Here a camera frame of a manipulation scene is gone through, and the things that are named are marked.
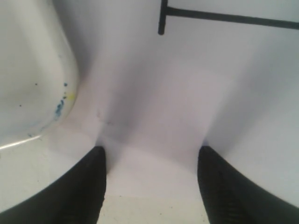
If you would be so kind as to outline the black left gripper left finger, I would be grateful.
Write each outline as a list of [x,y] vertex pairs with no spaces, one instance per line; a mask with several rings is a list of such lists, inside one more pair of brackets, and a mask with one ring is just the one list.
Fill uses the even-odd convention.
[[2,224],[95,224],[107,185],[106,153],[96,146],[51,185],[1,212]]

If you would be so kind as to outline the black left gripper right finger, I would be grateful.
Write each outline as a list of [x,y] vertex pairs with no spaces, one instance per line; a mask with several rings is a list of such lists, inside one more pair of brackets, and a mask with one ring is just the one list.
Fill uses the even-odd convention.
[[297,224],[298,207],[242,175],[210,146],[198,155],[198,184],[211,224]]

